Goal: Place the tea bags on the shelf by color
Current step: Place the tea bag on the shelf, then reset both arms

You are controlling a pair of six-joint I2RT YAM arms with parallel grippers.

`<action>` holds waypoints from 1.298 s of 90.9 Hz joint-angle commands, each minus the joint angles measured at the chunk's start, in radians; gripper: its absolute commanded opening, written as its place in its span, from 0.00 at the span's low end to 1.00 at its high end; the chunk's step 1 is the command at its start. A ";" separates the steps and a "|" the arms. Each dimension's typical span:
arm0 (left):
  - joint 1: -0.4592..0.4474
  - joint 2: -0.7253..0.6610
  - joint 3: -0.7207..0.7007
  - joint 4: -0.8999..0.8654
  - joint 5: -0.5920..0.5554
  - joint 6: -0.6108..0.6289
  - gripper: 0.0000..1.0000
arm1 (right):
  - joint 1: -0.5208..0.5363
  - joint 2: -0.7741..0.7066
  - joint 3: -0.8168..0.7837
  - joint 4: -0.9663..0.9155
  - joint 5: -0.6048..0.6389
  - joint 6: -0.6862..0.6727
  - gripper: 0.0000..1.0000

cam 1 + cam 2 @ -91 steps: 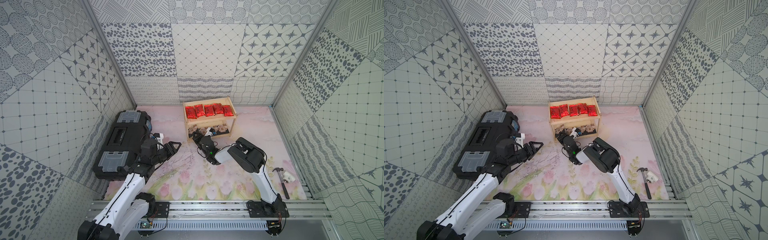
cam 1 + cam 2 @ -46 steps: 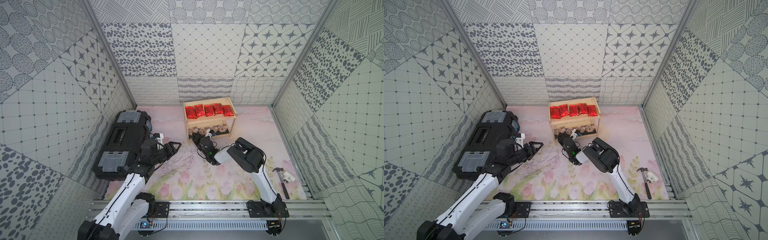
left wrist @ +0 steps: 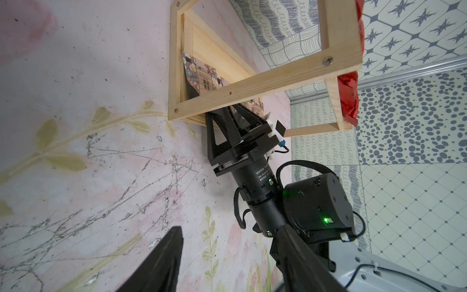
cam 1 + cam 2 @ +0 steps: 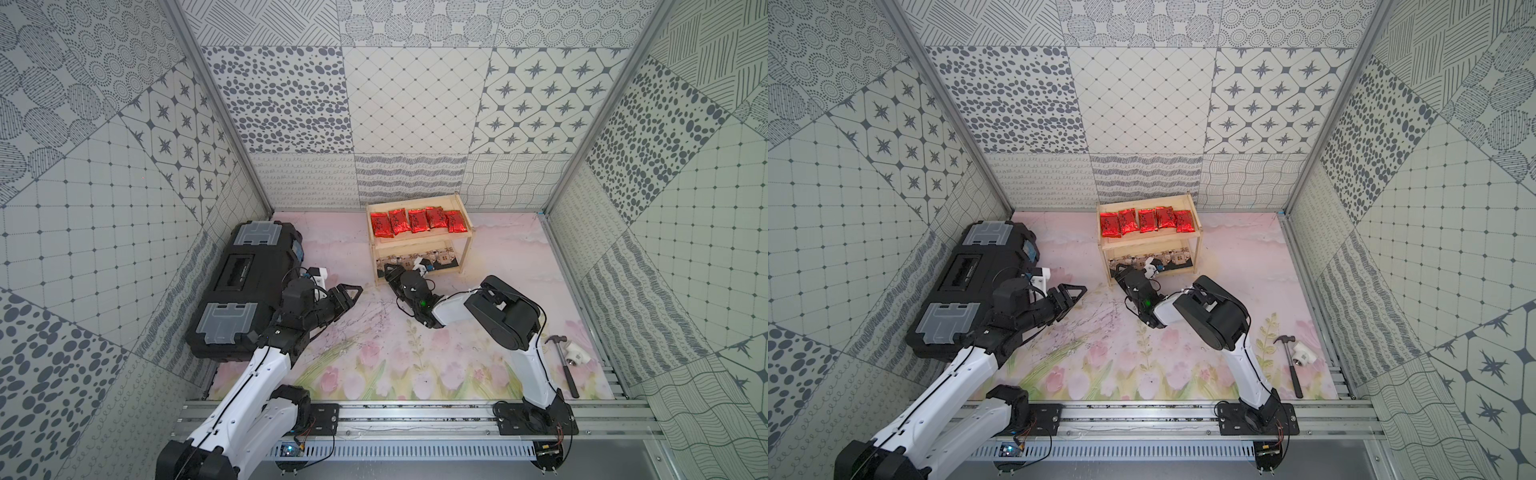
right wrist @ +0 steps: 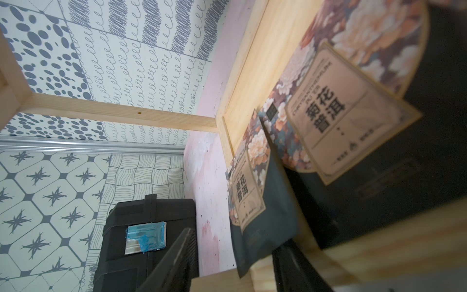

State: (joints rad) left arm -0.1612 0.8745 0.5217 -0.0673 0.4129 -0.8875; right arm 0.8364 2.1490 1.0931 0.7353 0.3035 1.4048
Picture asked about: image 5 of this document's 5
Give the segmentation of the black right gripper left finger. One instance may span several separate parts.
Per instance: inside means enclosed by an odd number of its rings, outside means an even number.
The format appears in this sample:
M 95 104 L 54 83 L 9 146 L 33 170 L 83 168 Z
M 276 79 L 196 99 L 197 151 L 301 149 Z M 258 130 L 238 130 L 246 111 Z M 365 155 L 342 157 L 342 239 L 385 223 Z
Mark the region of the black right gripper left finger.
M 196 277 L 196 231 L 186 228 L 137 291 L 188 292 Z

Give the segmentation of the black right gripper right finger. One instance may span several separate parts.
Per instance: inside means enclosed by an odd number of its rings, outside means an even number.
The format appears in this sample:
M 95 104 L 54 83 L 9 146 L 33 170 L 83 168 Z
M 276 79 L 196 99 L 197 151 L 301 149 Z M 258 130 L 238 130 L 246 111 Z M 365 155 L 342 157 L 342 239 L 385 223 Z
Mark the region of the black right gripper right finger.
M 333 292 L 293 240 L 272 252 L 278 292 Z

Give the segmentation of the brown patterned tea bag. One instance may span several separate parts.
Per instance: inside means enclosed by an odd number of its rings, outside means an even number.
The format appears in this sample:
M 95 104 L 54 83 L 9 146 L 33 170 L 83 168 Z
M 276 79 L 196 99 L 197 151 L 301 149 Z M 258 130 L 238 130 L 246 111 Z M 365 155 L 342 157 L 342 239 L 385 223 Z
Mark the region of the brown patterned tea bag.
M 253 112 L 227 171 L 229 220 L 239 277 L 295 237 L 295 194 L 282 160 Z
M 322 249 L 467 194 L 465 1 L 324 1 L 259 113 Z

